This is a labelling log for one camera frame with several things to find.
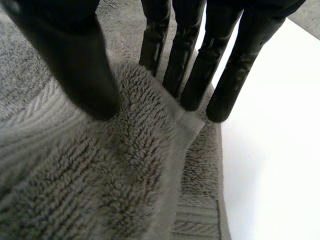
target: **black robotic finger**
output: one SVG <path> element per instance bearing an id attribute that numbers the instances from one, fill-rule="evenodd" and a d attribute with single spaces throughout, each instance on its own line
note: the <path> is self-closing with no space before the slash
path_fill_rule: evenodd
<path id="1" fill-rule="evenodd" d="M 198 109 L 241 13 L 240 7 L 207 2 L 204 40 L 181 96 L 186 110 Z"/>
<path id="2" fill-rule="evenodd" d="M 232 53 L 206 109 L 211 121 L 227 120 L 262 47 L 284 21 L 283 17 L 243 14 Z"/>
<path id="3" fill-rule="evenodd" d="M 191 55 L 198 39 L 205 0 L 173 0 L 177 30 L 162 85 L 178 97 Z"/>
<path id="4" fill-rule="evenodd" d="M 145 66 L 155 77 L 166 44 L 170 2 L 169 0 L 141 0 L 141 3 L 146 17 L 146 29 L 143 33 L 139 64 Z"/>
<path id="5" fill-rule="evenodd" d="M 58 17 L 46 18 L 43 13 L 49 9 L 39 13 L 21 1 L 0 2 L 70 100 L 98 120 L 110 119 L 118 108 L 118 91 L 95 8 L 91 15 L 70 24 Z"/>

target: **towel texture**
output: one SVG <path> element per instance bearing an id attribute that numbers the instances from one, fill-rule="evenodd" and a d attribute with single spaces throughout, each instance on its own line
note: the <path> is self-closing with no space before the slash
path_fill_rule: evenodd
<path id="1" fill-rule="evenodd" d="M 230 239 L 221 126 L 205 115 L 213 89 L 185 112 L 138 66 L 139 0 L 101 0 L 97 15 L 120 93 L 108 122 L 66 98 L 0 9 L 0 238 Z"/>

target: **black rubber fingertip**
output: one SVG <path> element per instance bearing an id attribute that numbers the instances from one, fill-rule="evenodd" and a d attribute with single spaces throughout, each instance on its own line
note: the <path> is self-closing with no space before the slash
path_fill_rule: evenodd
<path id="1" fill-rule="evenodd" d="M 214 97 L 211 98 L 207 108 L 206 115 L 208 119 L 214 123 L 222 123 L 226 121 L 231 111 L 227 106 L 227 102 L 223 99 L 216 100 Z"/>
<path id="2" fill-rule="evenodd" d="M 200 100 L 198 97 L 192 96 L 190 92 L 183 91 L 180 104 L 185 110 L 194 112 L 199 108 Z"/>

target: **white surface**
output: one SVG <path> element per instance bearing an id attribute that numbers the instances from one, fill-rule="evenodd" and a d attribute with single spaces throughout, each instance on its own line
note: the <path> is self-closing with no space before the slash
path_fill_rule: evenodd
<path id="1" fill-rule="evenodd" d="M 214 86 L 237 31 L 238 25 Z M 287 19 L 263 47 L 222 124 L 232 239 L 320 239 L 319 91 L 320 41 Z"/>

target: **gray fabric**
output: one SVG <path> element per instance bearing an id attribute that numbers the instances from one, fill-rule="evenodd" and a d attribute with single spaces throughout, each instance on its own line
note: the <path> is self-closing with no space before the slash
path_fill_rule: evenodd
<path id="1" fill-rule="evenodd" d="M 221 126 L 205 116 L 213 89 L 185 112 L 136 64 L 139 0 L 102 0 L 97 14 L 120 92 L 108 122 L 69 102 L 0 9 L 0 238 L 230 239 Z"/>

